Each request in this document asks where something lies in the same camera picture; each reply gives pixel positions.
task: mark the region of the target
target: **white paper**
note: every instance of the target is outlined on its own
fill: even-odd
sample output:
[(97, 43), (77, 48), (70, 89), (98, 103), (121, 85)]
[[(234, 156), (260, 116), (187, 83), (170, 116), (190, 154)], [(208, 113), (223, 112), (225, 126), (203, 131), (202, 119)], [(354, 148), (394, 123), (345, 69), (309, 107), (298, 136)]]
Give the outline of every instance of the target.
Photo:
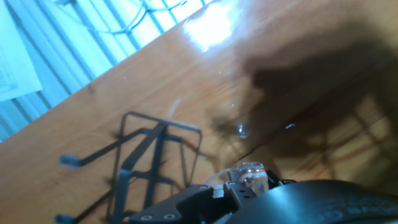
[(41, 89), (42, 85), (6, 3), (0, 0), (0, 101)]

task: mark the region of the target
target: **black metal stand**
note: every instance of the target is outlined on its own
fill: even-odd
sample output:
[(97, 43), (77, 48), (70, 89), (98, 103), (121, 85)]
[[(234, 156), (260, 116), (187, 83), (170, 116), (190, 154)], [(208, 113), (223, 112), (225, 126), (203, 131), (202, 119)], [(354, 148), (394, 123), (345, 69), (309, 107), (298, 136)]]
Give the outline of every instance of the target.
[[(146, 129), (140, 128), (137, 131), (134, 131), (128, 135), (124, 135), (124, 128), (126, 126), (126, 119), (128, 116), (135, 116), (143, 119), (148, 119), (151, 121), (156, 121), (158, 124), (153, 129)], [(184, 129), (187, 131), (192, 131), (198, 133), (199, 135), (199, 143), (198, 146), (195, 148), (195, 159), (193, 161), (192, 170), (190, 173), (189, 178), (187, 177), (187, 171), (185, 167), (185, 158), (183, 155), (183, 145), (187, 144), (182, 138), (178, 136), (173, 136), (167, 134), (167, 127), (173, 126), (176, 128)], [(145, 134), (146, 137), (142, 142), (136, 147), (136, 149), (127, 157), (126, 160), (122, 163), (121, 169), (119, 170), (119, 178), (118, 178), (118, 167), (119, 167), (119, 160), (120, 160), (120, 153), (121, 153), (121, 146), (123, 143), (131, 140), (132, 138), (140, 135)], [(151, 143), (156, 139), (155, 151), (152, 159), (152, 166), (151, 169), (147, 172), (139, 172), (133, 170), (134, 166), (136, 165), (137, 161), (141, 158), (141, 156), (146, 152), (148, 147)], [(136, 113), (136, 112), (128, 112), (122, 117), (121, 127), (119, 132), (119, 140), (115, 141), (114, 143), (100, 149), (99, 151), (89, 155), (83, 159), (80, 159), (77, 156), (72, 155), (62, 155), (60, 157), (60, 163), (63, 166), (77, 169), (79, 167), (83, 167), (88, 165), (89, 163), (95, 161), (99, 157), (107, 154), (108, 152), (112, 151), (113, 149), (117, 149), (116, 151), (116, 158), (113, 167), (113, 175), (112, 175), (112, 183), (111, 189), (105, 193), (101, 198), (99, 198), (92, 206), (87, 208), (81, 215), (72, 217), (70, 215), (57, 215), (55, 217), (56, 224), (76, 224), (81, 222), (84, 218), (86, 218), (91, 212), (93, 212), (98, 206), (100, 206), (105, 201), (109, 200), (108, 209), (106, 213), (106, 219), (111, 220), (112, 224), (122, 224), (123, 219), (125, 216), (130, 216), (131, 212), (126, 212), (124, 210), (124, 206), (126, 203), (127, 193), (129, 184), (134, 182), (136, 179), (146, 179), (148, 180), (147, 190), (145, 194), (144, 200), (144, 209), (150, 207), (152, 205), (152, 199), (155, 191), (156, 183), (164, 183), (169, 184), (173, 191), (173, 186), (175, 182), (171, 179), (166, 177), (159, 177), (159, 167), (162, 165), (160, 159), (162, 157), (163, 151), (163, 144), (164, 141), (174, 141), (180, 143), (180, 153), (181, 153), (181, 164), (182, 164), (182, 174), (184, 179), (184, 186), (187, 188), (192, 181), (193, 171), (195, 170), (195, 165), (197, 158), (200, 152), (200, 143), (202, 139), (201, 131), (197, 128), (193, 128), (190, 126), (165, 121), (158, 118), (153, 118), (150, 116), (146, 116), (144, 114)], [(112, 202), (114, 193), (116, 193), (116, 197), (114, 200), (114, 210), (113, 214), (111, 214)]]

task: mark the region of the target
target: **clear plastic part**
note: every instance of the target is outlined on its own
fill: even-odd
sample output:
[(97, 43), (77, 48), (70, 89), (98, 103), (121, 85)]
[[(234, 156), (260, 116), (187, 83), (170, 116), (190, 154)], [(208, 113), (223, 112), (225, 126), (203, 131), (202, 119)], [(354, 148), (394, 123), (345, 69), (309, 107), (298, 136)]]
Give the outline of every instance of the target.
[(268, 176), (264, 166), (259, 162), (244, 162), (238, 166), (241, 181), (257, 196), (269, 190)]
[(237, 168), (229, 168), (212, 175), (205, 185), (216, 187), (230, 181), (228, 172), (239, 171), (240, 181), (249, 187), (257, 196), (267, 192), (268, 176), (264, 166), (259, 162), (243, 162)]

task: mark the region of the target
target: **wooden table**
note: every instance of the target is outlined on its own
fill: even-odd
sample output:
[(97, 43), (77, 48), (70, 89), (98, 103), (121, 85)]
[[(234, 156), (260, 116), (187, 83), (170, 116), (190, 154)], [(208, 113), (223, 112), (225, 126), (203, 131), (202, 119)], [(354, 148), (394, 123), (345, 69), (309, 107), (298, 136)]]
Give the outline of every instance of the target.
[[(115, 141), (128, 111), (203, 131), (195, 182), (258, 161), (283, 178), (398, 193), (397, 8), (396, 0), (214, 1), (0, 145), (0, 222), (51, 223), (104, 194), (114, 153), (77, 170), (58, 158)], [(154, 124), (129, 119), (127, 131), (143, 126)], [(182, 183), (178, 145), (167, 144), (162, 159), (161, 173)], [(150, 160), (151, 151), (136, 169)], [(145, 188), (131, 185), (127, 208), (141, 209)], [(159, 186), (157, 201), (168, 196)], [(99, 223), (105, 208), (84, 223)]]

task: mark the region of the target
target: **wall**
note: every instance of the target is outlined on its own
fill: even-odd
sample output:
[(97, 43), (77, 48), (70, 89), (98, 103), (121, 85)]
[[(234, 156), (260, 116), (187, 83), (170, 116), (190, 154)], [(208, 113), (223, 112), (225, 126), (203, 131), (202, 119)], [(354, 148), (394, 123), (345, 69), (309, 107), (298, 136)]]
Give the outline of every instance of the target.
[[(0, 1), (6, 2), (43, 86), (0, 102), (3, 141), (211, 0), (187, 0), (161, 11), (146, 9), (176, 6), (180, 0)], [(136, 16), (128, 34), (96, 31), (120, 30)]]

